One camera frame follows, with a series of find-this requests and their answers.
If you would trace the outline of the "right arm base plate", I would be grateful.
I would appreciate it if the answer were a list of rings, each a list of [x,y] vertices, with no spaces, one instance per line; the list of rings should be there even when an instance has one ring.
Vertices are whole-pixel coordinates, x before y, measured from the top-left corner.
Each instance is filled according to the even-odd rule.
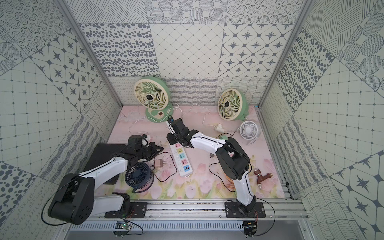
[[[250,205],[245,206],[240,202],[225,201],[225,212],[227,218],[265,218],[265,208],[263,203],[253,201]]]

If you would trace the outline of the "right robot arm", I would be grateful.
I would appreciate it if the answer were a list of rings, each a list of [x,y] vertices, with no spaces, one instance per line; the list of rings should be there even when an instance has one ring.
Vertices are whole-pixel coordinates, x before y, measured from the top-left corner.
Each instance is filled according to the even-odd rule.
[[[167,122],[171,131],[167,134],[167,140],[171,145],[179,143],[185,148],[200,149],[216,155],[223,172],[234,182],[239,210],[249,214],[256,206],[257,200],[249,180],[252,167],[250,158],[239,143],[231,137],[219,140],[197,130],[189,130],[182,119],[169,117]]]

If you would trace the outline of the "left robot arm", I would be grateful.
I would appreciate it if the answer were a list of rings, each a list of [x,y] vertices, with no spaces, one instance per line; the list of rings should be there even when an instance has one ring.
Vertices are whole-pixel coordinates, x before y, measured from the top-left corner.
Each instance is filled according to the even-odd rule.
[[[82,173],[63,177],[58,190],[45,204],[48,216],[74,225],[99,214],[107,218],[130,216],[134,207],[128,194],[97,197],[95,191],[101,185],[114,184],[121,173],[126,173],[126,183],[134,193],[140,193],[142,187],[152,185],[152,172],[147,162],[163,150],[147,135],[133,135],[126,145],[98,144]]]

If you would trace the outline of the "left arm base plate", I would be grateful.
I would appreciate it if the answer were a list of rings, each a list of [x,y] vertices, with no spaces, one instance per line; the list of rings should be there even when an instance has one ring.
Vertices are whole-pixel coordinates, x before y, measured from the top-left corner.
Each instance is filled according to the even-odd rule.
[[[147,211],[147,202],[130,202],[123,204],[118,211],[105,213],[106,219],[143,219]]]

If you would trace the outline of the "pink USB charger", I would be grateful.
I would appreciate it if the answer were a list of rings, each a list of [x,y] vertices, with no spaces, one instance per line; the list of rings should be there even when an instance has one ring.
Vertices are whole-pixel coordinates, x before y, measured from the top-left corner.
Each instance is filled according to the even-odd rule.
[[[156,168],[162,168],[165,165],[163,159],[154,160],[154,164]]]

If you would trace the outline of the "black pad under left arm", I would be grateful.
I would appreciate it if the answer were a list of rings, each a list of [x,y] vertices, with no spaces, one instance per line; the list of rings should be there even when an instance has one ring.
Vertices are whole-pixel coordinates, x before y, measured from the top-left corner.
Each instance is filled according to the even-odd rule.
[[[87,164],[85,165],[82,172],[89,171],[94,169],[108,161],[112,160],[115,156],[120,156],[123,154],[123,149],[126,147],[124,144],[97,144],[94,148],[93,153],[91,154]],[[111,176],[107,181],[105,181],[104,185],[114,185],[117,183],[118,177],[121,173],[127,170],[126,167],[121,167],[117,174]],[[97,183],[98,180],[95,181],[95,186],[97,189],[102,184]]]

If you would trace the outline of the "white power strip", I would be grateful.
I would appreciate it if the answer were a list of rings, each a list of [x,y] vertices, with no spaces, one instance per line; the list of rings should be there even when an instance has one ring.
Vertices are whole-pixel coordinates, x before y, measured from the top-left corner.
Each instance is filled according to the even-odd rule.
[[[193,169],[184,147],[180,143],[176,143],[170,145],[170,149],[180,176],[188,178],[193,173]]]

